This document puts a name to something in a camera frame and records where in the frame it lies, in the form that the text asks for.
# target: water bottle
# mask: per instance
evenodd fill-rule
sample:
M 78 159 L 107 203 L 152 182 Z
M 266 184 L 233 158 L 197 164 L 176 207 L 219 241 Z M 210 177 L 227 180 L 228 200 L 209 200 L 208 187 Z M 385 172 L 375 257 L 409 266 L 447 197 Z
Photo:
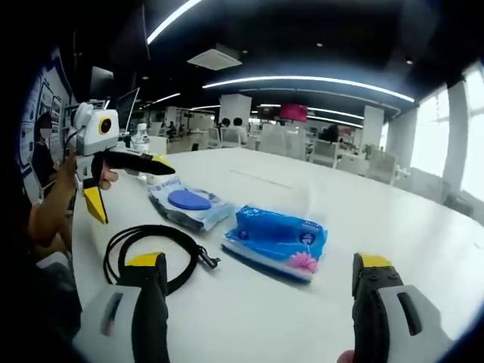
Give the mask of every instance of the water bottle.
M 146 131 L 146 123 L 139 123 L 136 135 L 132 138 L 133 148 L 140 153 L 147 154 L 150 150 L 150 138 Z

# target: ceiling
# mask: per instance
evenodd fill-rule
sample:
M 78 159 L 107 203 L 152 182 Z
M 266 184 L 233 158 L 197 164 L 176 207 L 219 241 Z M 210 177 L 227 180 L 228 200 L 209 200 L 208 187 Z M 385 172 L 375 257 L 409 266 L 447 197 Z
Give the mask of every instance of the ceiling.
M 111 2 L 106 10 L 116 7 L 119 15 L 108 23 L 109 32 L 100 35 L 99 28 L 81 23 L 76 49 L 64 47 L 76 55 L 67 63 L 70 68 L 74 61 L 118 67 L 106 49 L 140 4 L 149 35 L 184 2 Z M 202 86 L 251 76 L 317 76 L 361 82 L 418 101 L 443 83 L 455 82 L 480 51 L 472 29 L 449 17 L 446 9 L 433 0 L 203 0 L 155 38 L 150 60 L 125 73 L 135 72 L 143 104 L 181 93 L 152 109 L 214 105 L 221 95 L 237 92 L 252 97 L 254 109 L 257 104 L 298 103 L 362 116 L 370 104 L 392 119 L 415 104 L 354 85 L 307 80 Z M 216 43 L 235 50 L 242 65 L 213 71 L 187 63 Z

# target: blue package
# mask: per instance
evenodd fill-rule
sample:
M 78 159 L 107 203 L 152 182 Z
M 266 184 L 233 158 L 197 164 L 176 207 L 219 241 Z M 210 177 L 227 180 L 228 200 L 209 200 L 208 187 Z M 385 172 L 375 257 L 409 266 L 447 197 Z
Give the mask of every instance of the blue package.
M 213 193 L 189 188 L 182 183 L 179 177 L 171 178 L 159 185 L 150 186 L 148 191 L 150 192 L 151 202 L 162 216 L 195 231 L 210 230 L 217 222 L 233 215 L 236 210 L 232 203 L 220 199 Z M 174 194 L 180 194 L 180 192 L 189 192 L 189 194 L 196 195 L 195 202 L 198 208 L 173 203 Z
M 310 281 L 327 240 L 318 223 L 245 206 L 237 212 L 237 227 L 222 246 L 258 265 Z

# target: pink flower print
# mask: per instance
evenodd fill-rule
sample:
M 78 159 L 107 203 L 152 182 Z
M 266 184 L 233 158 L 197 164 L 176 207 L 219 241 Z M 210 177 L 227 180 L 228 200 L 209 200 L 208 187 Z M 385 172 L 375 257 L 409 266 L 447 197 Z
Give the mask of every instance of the pink flower print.
M 318 267 L 318 261 L 312 258 L 312 256 L 307 252 L 296 252 L 295 255 L 290 257 L 287 265 L 302 270 L 308 270 L 314 274 L 316 272 L 316 268 Z

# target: tabletop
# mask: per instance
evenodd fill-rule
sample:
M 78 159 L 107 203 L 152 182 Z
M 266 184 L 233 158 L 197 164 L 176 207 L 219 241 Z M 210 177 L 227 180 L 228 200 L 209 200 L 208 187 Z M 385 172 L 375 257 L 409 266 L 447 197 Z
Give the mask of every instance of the tabletop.
M 376 253 L 392 261 L 406 284 L 415 285 L 442 314 L 442 328 L 457 339 L 484 300 L 484 228 L 432 201 L 340 170 L 253 150 L 218 149 L 169 155 L 188 185 L 238 206 L 252 204 L 306 217 L 328 229 L 319 270 L 309 285 L 264 275 L 221 251 L 234 219 L 204 234 L 189 233 L 211 256 L 167 297 L 168 349 L 172 361 L 332 362 L 352 349 L 352 258 Z M 141 224 L 167 224 L 147 198 L 144 181 L 120 173 L 103 191 L 110 223 L 90 217 L 77 197 L 73 267 L 85 307 L 105 285 L 101 267 L 109 239 Z M 128 252 L 166 253 L 168 277 L 189 256 L 173 242 L 150 237 Z M 116 266 L 117 250 L 112 256 Z

